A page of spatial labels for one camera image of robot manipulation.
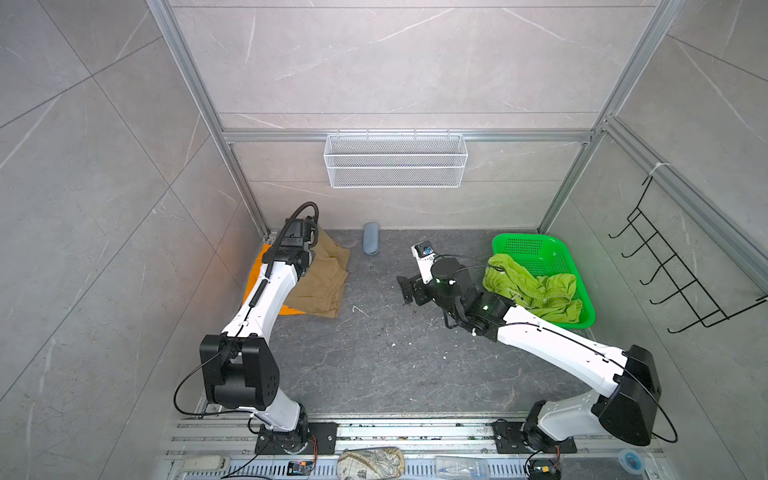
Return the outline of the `lime green shorts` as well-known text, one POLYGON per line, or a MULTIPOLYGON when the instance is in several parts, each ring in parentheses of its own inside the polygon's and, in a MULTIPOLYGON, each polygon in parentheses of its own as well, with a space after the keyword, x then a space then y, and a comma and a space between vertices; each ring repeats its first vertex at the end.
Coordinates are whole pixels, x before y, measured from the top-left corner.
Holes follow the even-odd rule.
POLYGON ((501 253, 488 260, 483 286, 548 322, 576 324, 580 320, 583 302, 575 298, 578 280, 573 274, 534 276, 501 253))

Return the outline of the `khaki brown shorts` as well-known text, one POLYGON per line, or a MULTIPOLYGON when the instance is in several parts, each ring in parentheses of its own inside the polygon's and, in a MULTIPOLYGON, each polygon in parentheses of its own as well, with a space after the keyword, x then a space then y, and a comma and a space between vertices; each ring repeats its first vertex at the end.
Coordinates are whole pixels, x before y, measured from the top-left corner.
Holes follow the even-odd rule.
POLYGON ((320 229, 319 240, 312 253, 314 259, 310 268, 289 293, 280 314, 303 313, 337 318, 348 278, 351 251, 320 229))

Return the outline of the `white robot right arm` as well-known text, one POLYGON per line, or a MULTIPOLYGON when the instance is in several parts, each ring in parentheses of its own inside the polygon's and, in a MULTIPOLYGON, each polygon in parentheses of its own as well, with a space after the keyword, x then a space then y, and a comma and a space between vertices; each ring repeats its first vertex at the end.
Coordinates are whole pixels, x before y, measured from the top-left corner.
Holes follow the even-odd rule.
POLYGON ((417 275, 397 279, 405 303, 433 303, 448 328, 524 350, 588 385, 583 394, 534 404, 521 427, 529 448, 550 451, 575 436, 593 434, 609 434, 635 446, 651 443, 662 410, 661 386, 648 350, 603 345, 542 320, 513 300, 478 288, 454 258, 430 255, 417 263, 417 275))

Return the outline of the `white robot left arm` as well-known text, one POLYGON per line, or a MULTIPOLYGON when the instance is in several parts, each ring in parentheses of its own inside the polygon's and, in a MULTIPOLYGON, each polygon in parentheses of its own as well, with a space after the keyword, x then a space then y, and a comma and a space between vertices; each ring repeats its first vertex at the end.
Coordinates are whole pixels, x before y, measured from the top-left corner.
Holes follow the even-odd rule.
POLYGON ((299 443, 307 441, 306 412, 280 388, 269 338, 289 293, 312 263, 317 240, 315 218, 286 222, 264 253, 240 310, 221 333, 205 336, 199 348, 209 402, 248 412, 276 435, 299 443))

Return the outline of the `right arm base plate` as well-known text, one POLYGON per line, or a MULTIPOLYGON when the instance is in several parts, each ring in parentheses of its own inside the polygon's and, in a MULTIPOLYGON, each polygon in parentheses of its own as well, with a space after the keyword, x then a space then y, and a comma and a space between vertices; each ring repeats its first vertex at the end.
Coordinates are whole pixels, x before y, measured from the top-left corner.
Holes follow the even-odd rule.
POLYGON ((556 441, 547 436, 532 421, 497 419, 490 424, 490 427, 499 454, 523 454, 535 451, 550 454, 577 452, 572 438, 556 441))

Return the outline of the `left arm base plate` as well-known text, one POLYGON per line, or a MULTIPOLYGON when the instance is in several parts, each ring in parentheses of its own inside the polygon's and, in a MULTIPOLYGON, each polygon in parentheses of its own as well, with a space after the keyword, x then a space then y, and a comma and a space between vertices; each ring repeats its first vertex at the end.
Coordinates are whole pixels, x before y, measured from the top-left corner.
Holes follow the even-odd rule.
POLYGON ((332 455, 336 449, 338 425, 333 422, 300 423, 291 432, 261 426, 255 453, 259 455, 332 455))

